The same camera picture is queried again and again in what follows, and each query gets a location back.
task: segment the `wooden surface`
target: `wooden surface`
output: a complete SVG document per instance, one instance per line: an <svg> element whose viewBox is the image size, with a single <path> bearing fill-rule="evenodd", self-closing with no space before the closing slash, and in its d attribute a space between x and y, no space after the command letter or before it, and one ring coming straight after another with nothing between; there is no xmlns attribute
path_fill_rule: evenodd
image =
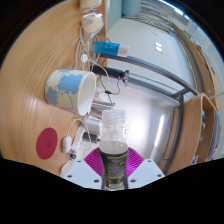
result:
<svg viewBox="0 0 224 224"><path fill-rule="evenodd" d="M181 38L178 35L177 35L177 38L180 41L182 47L184 48L184 50L185 50L185 52L186 52L186 54L188 56L188 59L189 59L189 61L191 63L192 70L194 72L194 77L195 77L195 82L196 82L197 90L198 90L199 93L201 93L202 92L202 89L201 89L201 86L200 86L200 80L199 80L199 77L198 77L198 72L197 72L196 66L195 66L195 64L194 64L194 62L193 62L193 60L191 58L190 53L187 50L187 47L185 46L185 44L183 43L183 41L181 40Z"/></svg>
<svg viewBox="0 0 224 224"><path fill-rule="evenodd" d="M211 81L212 81L212 84L213 84L213 88L214 88L214 95L220 94L220 88L219 88L218 80L217 80L217 77L215 75L215 72L214 72L213 68L210 66L210 64L205 59L204 53L201 50L201 48L194 42L193 42L193 45L197 49L201 58L203 59L203 62L205 63L205 66L206 66L206 68L209 72L209 75L210 75L210 78L211 78ZM222 114L221 97L216 97L212 101L213 101L214 105L216 106L216 109L220 112L220 114Z"/></svg>
<svg viewBox="0 0 224 224"><path fill-rule="evenodd" d="M206 121L205 139L199 143L202 125L202 109L208 116ZM179 143L173 161L166 175L172 174L191 165L195 155L199 154L199 162L206 162L211 139L213 136L216 108L208 97L200 95L184 104L184 116Z"/></svg>
<svg viewBox="0 0 224 224"><path fill-rule="evenodd" d="M105 1L97 10L104 15ZM32 164L59 175L68 161L62 153L74 115L49 105L44 96L48 77L57 69L74 67L81 17L79 1L64 1L49 9L18 37L0 71L0 149L5 159ZM100 41L106 41L103 27ZM55 153L48 160L38 157L36 142L46 128L58 135ZM70 135L75 137L78 123Z"/></svg>
<svg viewBox="0 0 224 224"><path fill-rule="evenodd" d="M167 149L166 149L166 152L165 152L165 155L164 155L165 159L169 158L170 150L171 150L172 145L173 145L173 140L174 140L174 136L175 136L175 133L176 133L176 127L177 127L178 112L179 112L179 108L176 107L175 110L174 110L173 126L172 126L171 133L170 133L170 139L169 139L169 143L167 145ZM167 162L167 160L164 160L163 158L160 161L159 168L162 171L163 171L163 169L166 165L166 162Z"/></svg>
<svg viewBox="0 0 224 224"><path fill-rule="evenodd" d="M177 25L175 25L174 23L172 23L172 27L175 28L175 30L178 32L178 34L183 38L183 40L185 41L185 43L187 44L188 48L190 49L201 74L201 78L204 84L204 89L205 89L205 94L208 97L214 96L215 95L215 91L214 91L214 86L212 84L212 80L211 77L209 75L208 69L205 66L205 63L203 61L203 58L201 57L201 55L198 53L197 48L195 47L195 45L189 41L188 37L184 34L183 30L180 29Z"/></svg>
<svg viewBox="0 0 224 224"><path fill-rule="evenodd" d="M213 110L215 110L214 105L204 93L185 102L179 143L166 175L189 166L193 161L201 135L203 103L206 109L211 110L211 108L213 108Z"/></svg>

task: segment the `power adapter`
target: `power adapter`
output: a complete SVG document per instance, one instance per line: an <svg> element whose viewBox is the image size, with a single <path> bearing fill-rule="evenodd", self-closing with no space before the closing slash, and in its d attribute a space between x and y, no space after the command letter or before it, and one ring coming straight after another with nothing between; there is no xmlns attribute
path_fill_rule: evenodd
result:
<svg viewBox="0 0 224 224"><path fill-rule="evenodd" d="M89 135L90 135L91 143L95 143L96 144L97 141L98 141L98 136L97 135L94 135L94 134L91 134L91 133L89 133ZM82 136L82 139L84 141L89 142L89 135L88 135L87 132L84 132L83 133L83 136Z"/></svg>

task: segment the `white cup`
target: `white cup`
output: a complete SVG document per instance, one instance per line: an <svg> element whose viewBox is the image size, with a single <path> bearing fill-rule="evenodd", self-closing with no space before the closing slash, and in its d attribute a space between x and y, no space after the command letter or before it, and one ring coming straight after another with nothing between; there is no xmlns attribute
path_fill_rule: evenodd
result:
<svg viewBox="0 0 224 224"><path fill-rule="evenodd" d="M95 88L93 72L59 69L48 78L45 97L55 107L84 116L91 110Z"/></svg>

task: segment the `red disc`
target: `red disc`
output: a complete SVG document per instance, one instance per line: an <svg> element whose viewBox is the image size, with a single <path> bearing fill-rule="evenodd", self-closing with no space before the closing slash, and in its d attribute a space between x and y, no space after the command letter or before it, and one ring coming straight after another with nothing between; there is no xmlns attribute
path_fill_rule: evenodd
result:
<svg viewBox="0 0 224 224"><path fill-rule="evenodd" d="M37 139L37 154L41 159L49 159L56 149L58 142L57 132L47 128L41 132Z"/></svg>

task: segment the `bottle cap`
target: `bottle cap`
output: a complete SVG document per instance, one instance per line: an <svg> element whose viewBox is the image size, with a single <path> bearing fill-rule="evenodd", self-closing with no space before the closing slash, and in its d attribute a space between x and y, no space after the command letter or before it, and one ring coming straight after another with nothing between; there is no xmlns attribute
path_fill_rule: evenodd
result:
<svg viewBox="0 0 224 224"><path fill-rule="evenodd" d="M117 54L117 56L120 56L120 57L127 57L127 56L128 56L128 49L129 49L129 46L120 44L120 47L119 47L119 49L118 49L118 54Z"/></svg>

